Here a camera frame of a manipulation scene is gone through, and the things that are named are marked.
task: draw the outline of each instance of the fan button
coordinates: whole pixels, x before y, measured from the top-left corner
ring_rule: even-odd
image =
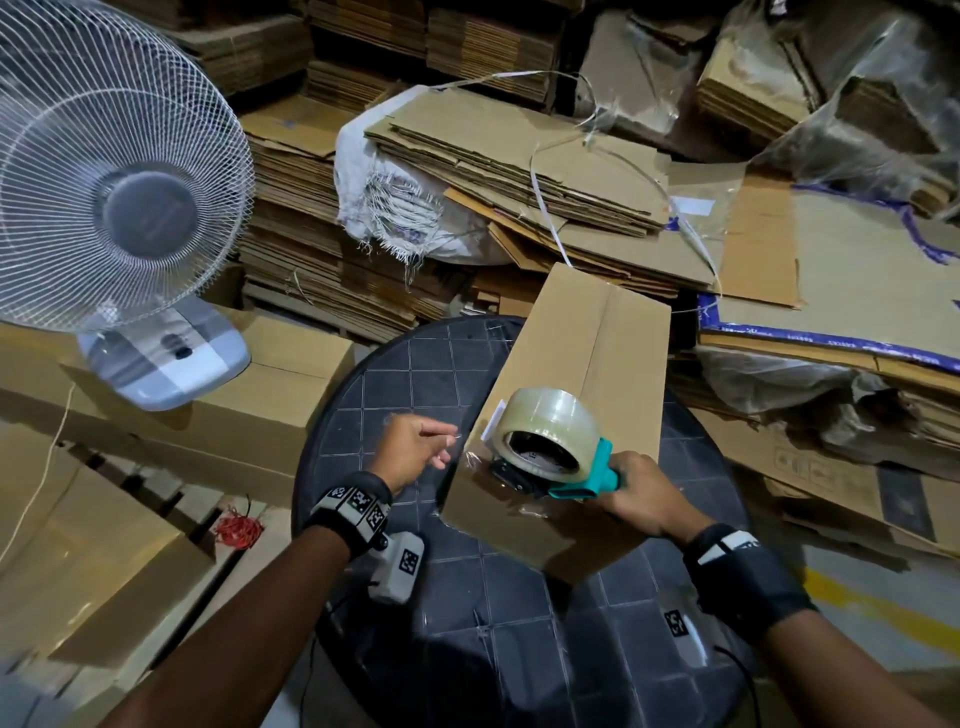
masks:
[[[164,334],[160,338],[160,344],[176,359],[185,359],[193,353],[193,350],[186,345],[186,342],[175,333]]]

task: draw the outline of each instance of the wrist strap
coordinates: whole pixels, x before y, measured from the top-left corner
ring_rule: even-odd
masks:
[[[350,559],[366,553],[383,531],[393,494],[379,477],[366,471],[347,475],[310,511],[306,525],[329,528],[350,549]]]
[[[747,531],[705,528],[684,550],[684,563],[703,610],[750,644],[790,615],[816,610],[780,557]]]

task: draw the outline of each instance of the round table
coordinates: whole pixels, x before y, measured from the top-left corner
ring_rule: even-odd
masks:
[[[369,464],[391,414],[413,411],[469,432],[522,325],[507,316],[440,321],[358,365],[310,432],[297,473],[294,532],[321,492]],[[715,445],[669,392],[660,466],[697,507],[747,526]],[[385,728],[723,723],[740,701],[743,676],[732,664],[687,667],[653,601],[658,590],[689,584],[671,543],[650,539],[571,590],[445,525],[437,508],[451,472],[428,469],[397,496],[390,515],[389,532],[414,531],[426,543],[410,603],[370,601],[372,560],[363,557],[317,625],[373,719]],[[749,648],[731,643],[749,662]]]

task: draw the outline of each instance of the fan guard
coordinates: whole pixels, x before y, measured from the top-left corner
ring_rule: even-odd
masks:
[[[217,272],[253,184],[239,121],[166,38],[97,2],[0,5],[0,319],[157,313]]]

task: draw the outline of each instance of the red string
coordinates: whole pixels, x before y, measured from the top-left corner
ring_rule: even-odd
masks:
[[[241,516],[232,505],[213,527],[220,543],[230,548],[250,548],[263,533],[263,523],[249,516]]]

